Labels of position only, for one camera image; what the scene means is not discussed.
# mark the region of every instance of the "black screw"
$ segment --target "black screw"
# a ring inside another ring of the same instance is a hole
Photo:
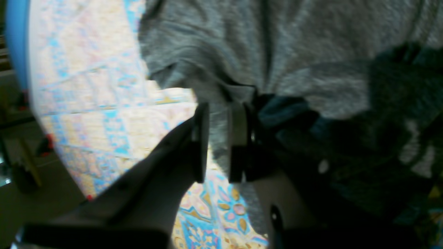
[[[280,211],[274,205],[271,206],[271,221],[272,221],[272,226],[274,226],[274,229],[276,231],[283,230],[283,220],[282,220]]]

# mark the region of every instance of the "gray fabric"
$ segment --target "gray fabric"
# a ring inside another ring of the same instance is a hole
[[[371,63],[380,53],[405,42],[443,45],[439,0],[147,0],[146,5],[139,42],[151,79],[162,88],[193,88],[198,101],[211,103],[210,143],[222,168],[228,101],[251,102],[263,94],[303,97],[321,118],[346,121],[373,108]],[[418,122],[419,130],[429,122]],[[253,192],[241,192],[253,227],[264,233]]]

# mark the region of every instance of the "blue object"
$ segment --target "blue object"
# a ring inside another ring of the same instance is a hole
[[[11,65],[22,91],[28,89],[28,0],[8,0],[6,2],[5,38]]]

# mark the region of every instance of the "patterned rug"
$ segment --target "patterned rug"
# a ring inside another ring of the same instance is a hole
[[[143,12],[143,0],[40,0],[33,105],[85,196],[100,194],[194,114],[190,90],[148,80],[136,41]],[[206,182],[182,199],[172,239],[181,249],[267,245],[211,160]]]

